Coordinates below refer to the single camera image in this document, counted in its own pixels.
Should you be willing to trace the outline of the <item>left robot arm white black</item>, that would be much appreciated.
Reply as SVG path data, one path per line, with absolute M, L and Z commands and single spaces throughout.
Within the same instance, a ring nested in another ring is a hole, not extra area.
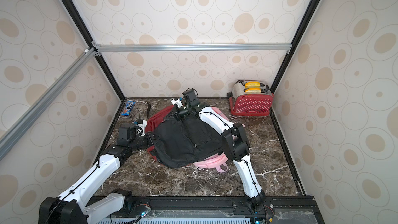
M 59 196 L 43 201 L 38 223 L 96 224 L 115 212 L 130 213 L 133 210 L 130 191 L 116 190 L 93 204 L 89 201 L 135 151 L 152 145 L 151 137 L 145 134 L 146 125 L 145 120 L 121 125 L 116 144 L 110 145 L 92 168 Z

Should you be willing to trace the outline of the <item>black backpack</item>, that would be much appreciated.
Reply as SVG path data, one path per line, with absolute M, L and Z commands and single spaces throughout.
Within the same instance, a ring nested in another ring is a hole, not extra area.
M 178 121 L 168 114 L 152 133 L 157 137 L 157 162 L 171 169 L 203 161 L 222 151 L 219 134 L 196 117 Z

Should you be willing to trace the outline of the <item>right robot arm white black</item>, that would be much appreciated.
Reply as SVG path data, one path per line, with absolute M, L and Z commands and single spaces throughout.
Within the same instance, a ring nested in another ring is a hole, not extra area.
M 189 110 L 186 106 L 180 108 L 174 106 L 172 115 L 179 118 L 195 116 L 221 135 L 223 153 L 233 161 L 238 170 L 248 207 L 253 213 L 263 208 L 265 192 L 257 181 L 252 168 L 250 145 L 243 125 L 224 119 L 209 106 L 203 107 L 199 112 Z

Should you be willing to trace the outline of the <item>red backpack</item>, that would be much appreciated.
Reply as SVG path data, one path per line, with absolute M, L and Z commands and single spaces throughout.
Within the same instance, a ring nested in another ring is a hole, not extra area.
M 163 121 L 164 117 L 166 117 L 172 111 L 173 107 L 173 105 L 168 106 L 150 117 L 147 121 L 147 125 L 145 126 L 145 132 L 154 131 L 155 128 Z M 151 147 L 147 148 L 147 151 L 152 158 L 157 161 L 157 154 L 155 152 L 154 146 L 152 145 Z

